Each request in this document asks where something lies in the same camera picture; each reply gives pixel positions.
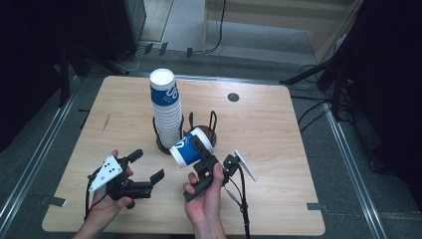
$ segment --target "floor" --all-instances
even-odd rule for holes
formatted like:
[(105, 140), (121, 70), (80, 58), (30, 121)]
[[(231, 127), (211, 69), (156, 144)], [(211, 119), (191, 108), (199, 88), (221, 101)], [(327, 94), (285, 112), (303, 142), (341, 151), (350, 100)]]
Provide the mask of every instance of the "floor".
[[(187, 48), (202, 48), (201, 11), (204, 3), (183, 0), (174, 0), (172, 4), (169, 2), (166, 1), (167, 5), (164, 6), (169, 6), (167, 9), (170, 11), (158, 14), (168, 16), (168, 21), (164, 20), (163, 25), (166, 27), (154, 37), (148, 37), (148, 41), (141, 42), (141, 45), (153, 42), (152, 52), (146, 55), (139, 52), (121, 63), (126, 68), (134, 69), (131, 75), (147, 76), (147, 73), (162, 67), (171, 69), (178, 76), (206, 76), (214, 80), (278, 85), (278, 80), (293, 77), (316, 63), (306, 34), (302, 31), (229, 23), (223, 25), (223, 42), (218, 51), (186, 58)], [(208, 25), (210, 41), (207, 48), (210, 49), (214, 47), (212, 38), (217, 36), (217, 30), (215, 22)], [(159, 48), (165, 42), (168, 42), (167, 51), (160, 57)], [(26, 183), (31, 187), (21, 191), (27, 196), (16, 202), (15, 208), (18, 210), (10, 215), (14, 220), (8, 225), (0, 224), (0, 238), (72, 238), (74, 235), (43, 231), (41, 223), (48, 205), (41, 202), (46, 195), (54, 195), (88, 115), (86, 111), (91, 108), (107, 75), (109, 72), (101, 66), (93, 66), (87, 78), (76, 78), (73, 84), (75, 97), (67, 108), (57, 110), (60, 94), (55, 94), (13, 144), (0, 153), (0, 161), (9, 165), (0, 175), (3, 182), (0, 187), (2, 202), (11, 199), (10, 192), (16, 190), (15, 186), (22, 180), (21, 174), (25, 173), (25, 169), (38, 170), (33, 178), (26, 178)], [(315, 238), (420, 238), (422, 216), (407, 186), (392, 174), (377, 174), (371, 170), (368, 154), (353, 125), (335, 122), (330, 114), (323, 114), (313, 122), (329, 105), (320, 105), (310, 111), (319, 101), (304, 100), (304, 97), (320, 99), (328, 95), (329, 98), (330, 94), (329, 90), (323, 93), (316, 90), (316, 79), (311, 77), (290, 87), (297, 119), (306, 114), (300, 128), (312, 123), (304, 129), (302, 138), (316, 194), (323, 206), (322, 216), (326, 227), (325, 233)], [(56, 120), (59, 114), (64, 117), (59, 120), (58, 131), (52, 133), (51, 141), (40, 149), (39, 142), (45, 140), (43, 136), (49, 131), (49, 122)], [(40, 161), (38, 164), (31, 163), (37, 158)], [(3, 230), (5, 227), (8, 228), (7, 233)], [(102, 238), (113, 237), (110, 233), (102, 235)]]

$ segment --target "human hand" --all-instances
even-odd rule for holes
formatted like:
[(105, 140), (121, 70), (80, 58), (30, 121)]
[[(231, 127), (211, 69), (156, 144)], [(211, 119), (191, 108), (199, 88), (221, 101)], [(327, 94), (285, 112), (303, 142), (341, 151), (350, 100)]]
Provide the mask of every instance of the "human hand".
[[(186, 215), (193, 225), (195, 238), (226, 238), (223, 225), (220, 220), (221, 186), (223, 185), (223, 166), (216, 163), (213, 168), (213, 182), (203, 193), (196, 196), (190, 202), (185, 200)], [(191, 172), (188, 175), (189, 182), (183, 184), (183, 189), (188, 193), (194, 193), (193, 187), (198, 183), (198, 178)]]
[[(113, 150), (111, 155), (117, 158), (118, 151), (116, 149)], [(128, 176), (133, 175), (129, 166), (127, 167), (126, 173)], [(97, 238), (118, 215), (121, 208), (133, 201), (133, 199), (126, 196), (117, 201), (112, 200), (108, 195), (103, 197), (101, 189), (98, 189), (94, 193), (93, 206), (90, 209), (86, 221), (75, 235), (75, 238)]]

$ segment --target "black cup stand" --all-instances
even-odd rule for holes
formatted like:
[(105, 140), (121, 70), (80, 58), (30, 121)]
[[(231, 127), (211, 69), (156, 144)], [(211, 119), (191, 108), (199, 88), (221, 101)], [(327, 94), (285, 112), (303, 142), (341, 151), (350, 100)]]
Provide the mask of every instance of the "black cup stand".
[[(182, 131), (183, 123), (184, 123), (184, 116), (182, 116), (182, 121), (180, 123), (180, 139), (183, 139), (185, 135), (192, 132), (196, 127), (199, 127), (205, 133), (205, 135), (208, 137), (208, 140), (211, 142), (211, 145), (213, 147), (217, 143), (217, 134), (215, 133), (215, 127), (217, 125), (217, 115), (215, 114), (214, 111), (211, 111), (210, 121), (209, 121), (208, 126), (206, 126), (206, 125), (193, 126), (193, 113), (189, 114), (189, 125), (190, 125), (189, 131)], [(157, 130), (156, 125), (155, 125), (155, 118), (152, 118), (152, 125), (154, 127), (155, 134), (157, 135), (156, 143), (157, 143), (158, 148), (163, 153), (170, 155), (171, 154), (170, 148), (166, 148), (165, 146), (163, 146), (161, 144), (159, 133), (158, 133), (158, 130)]]

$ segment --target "wooden table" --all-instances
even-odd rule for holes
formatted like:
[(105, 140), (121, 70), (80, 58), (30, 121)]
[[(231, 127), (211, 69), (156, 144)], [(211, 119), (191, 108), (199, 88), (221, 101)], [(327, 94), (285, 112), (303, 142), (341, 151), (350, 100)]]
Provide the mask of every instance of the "wooden table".
[[(317, 196), (288, 89), (181, 79), (177, 86), (183, 113), (187, 118), (193, 112), (195, 125), (208, 124), (210, 112), (216, 112), (214, 154), (220, 162), (237, 149), (257, 175), (258, 182), (249, 176), (245, 180), (251, 234), (321, 235), (321, 213), (307, 207), (317, 203)], [(230, 102), (230, 93), (240, 100)], [(148, 181), (161, 168), (165, 177), (154, 186), (151, 198), (136, 200), (131, 210), (124, 208), (105, 231), (193, 232), (182, 195), (182, 183), (193, 168), (179, 168), (171, 155), (157, 148), (151, 121), (149, 79), (105, 79), (55, 194), (68, 202), (65, 207), (50, 206), (43, 221), (46, 231), (77, 231), (84, 221), (87, 175), (114, 148), (119, 156), (141, 148), (143, 157), (130, 165), (132, 179)], [(187, 120), (184, 129), (189, 129)], [(239, 173), (233, 179), (241, 185)], [(233, 184), (227, 185), (238, 196)], [(221, 219), (227, 234), (245, 233), (239, 206), (224, 190)]]

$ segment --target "wire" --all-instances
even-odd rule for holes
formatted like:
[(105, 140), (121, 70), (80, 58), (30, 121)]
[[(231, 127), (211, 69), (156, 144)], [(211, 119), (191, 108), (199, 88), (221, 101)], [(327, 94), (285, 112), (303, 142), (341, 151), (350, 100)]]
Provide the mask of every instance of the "wire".
[(215, 45), (215, 47), (211, 50), (206, 50), (205, 52), (202, 51), (193, 51), (192, 53), (203, 53), (203, 54), (211, 54), (213, 52), (215, 52), (215, 50), (217, 50), (217, 48), (220, 46), (221, 44), (221, 39), (223, 39), (223, 22), (224, 22), (224, 12), (226, 10), (226, 0), (224, 0), (223, 2), (223, 10), (221, 11), (221, 19), (220, 19), (220, 29), (219, 29), (219, 39), (218, 39), (218, 43), (217, 45)]
[(227, 194), (229, 194), (229, 196), (233, 199), (233, 201), (235, 201), (238, 204), (239, 207), (242, 207), (240, 202), (237, 200), (236, 196), (233, 195), (233, 193), (227, 189), (226, 185), (224, 185), (224, 189), (226, 189)]
[(88, 181), (88, 184), (87, 184), (87, 193), (86, 193), (86, 196), (85, 196), (85, 217), (84, 217), (84, 220), (86, 220), (86, 219), (87, 219), (87, 217), (88, 217), (88, 215), (90, 214), (91, 208), (93, 208), (95, 205), (97, 205), (98, 203), (100, 203), (101, 201), (103, 201), (103, 199), (105, 199), (105, 198), (106, 198), (106, 196), (108, 195), (108, 193), (106, 192), (106, 193), (105, 193), (105, 195), (103, 196), (103, 198), (102, 198), (102, 199), (100, 199), (98, 202), (94, 203), (94, 204), (91, 206), (91, 208), (90, 208), (90, 187), (91, 187), (91, 184), (92, 184), (92, 182), (93, 182), (94, 178), (96, 178), (97, 173), (99, 173), (99, 171), (100, 171), (101, 169), (102, 169), (101, 167), (97, 168), (97, 169), (93, 172), (93, 174), (92, 174), (92, 175), (89, 175), (89, 176), (88, 176), (88, 180), (89, 180), (89, 181)]
[(251, 238), (251, 233), (249, 230), (249, 215), (248, 215), (248, 203), (246, 202), (246, 188), (245, 188), (245, 177), (243, 174), (243, 169), (241, 166), (239, 166), (239, 172), (240, 172), (240, 178), (242, 180), (242, 214), (243, 214), (243, 221), (245, 223), (245, 233), (246, 233), (246, 238), (250, 239)]
[[(316, 65), (315, 64), (307, 64), (307, 65), (303, 65), (303, 66), (301, 66), (300, 68), (299, 68), (299, 74), (301, 74), (302, 73), (302, 69), (303, 68), (305, 68), (305, 67), (315, 67)], [(307, 81), (307, 82), (310, 82), (310, 83), (316, 83), (317, 82), (317, 74), (314, 74), (314, 76), (316, 77), (316, 81), (314, 82), (314, 81), (311, 81), (311, 80), (309, 80), (308, 78), (305, 78), (305, 80)]]
[(319, 118), (321, 118), (324, 114), (329, 112), (331, 109), (325, 109), (319, 116), (311, 120), (307, 125), (305, 125), (303, 128), (301, 128), (301, 133), (304, 132), (313, 122), (317, 121)]
[(136, 61), (137, 61), (137, 63), (136, 63), (136, 67), (135, 68), (133, 68), (133, 69), (126, 69), (126, 68), (124, 68), (123, 66), (121, 66), (119, 63), (117, 63), (117, 62), (114, 62), (118, 67), (120, 67), (122, 70), (125, 70), (125, 71), (127, 71), (127, 72), (133, 72), (134, 70), (136, 70), (138, 67), (139, 67), (139, 57), (137, 56), (137, 53), (138, 52), (140, 52), (142, 49), (139, 49), (139, 50), (137, 50), (135, 53), (134, 53), (134, 56), (136, 57)]
[(312, 100), (312, 101), (325, 101), (324, 98), (310, 98), (310, 97), (298, 97), (298, 96), (291, 96), (292, 99), (301, 99), (301, 100)]
[(238, 189), (240, 198), (242, 199), (242, 192), (240, 191), (239, 187), (237, 186), (237, 184), (232, 180), (232, 178), (229, 178), (229, 180), (233, 183), (233, 185), (235, 185), (235, 187)]
[[(350, 80), (343, 81), (342, 86), (341, 86), (341, 92), (340, 92), (338, 109), (337, 109), (338, 113), (337, 113), (336, 119), (339, 121), (352, 123), (353, 118), (352, 118), (352, 113), (350, 112), (351, 99), (350, 99), (350, 96), (348, 95), (349, 88), (350, 88)], [(345, 117), (344, 119), (339, 115), (339, 113), (346, 113), (348, 114), (348, 116), (344, 116)]]
[(310, 111), (312, 111), (313, 109), (315, 109), (315, 108), (317, 108), (319, 105), (321, 105), (321, 104), (324, 104), (324, 103), (327, 103), (327, 102), (329, 102), (330, 100), (323, 100), (323, 101), (321, 101), (320, 103), (318, 103), (318, 104), (316, 104), (316, 105), (314, 105), (313, 107), (311, 107), (310, 109), (308, 109), (307, 111), (305, 111), (304, 112), (304, 114), (299, 118), (299, 120), (298, 120), (298, 124), (300, 124), (301, 123), (301, 121), (304, 119), (304, 117), (307, 115), (307, 113), (309, 113)]

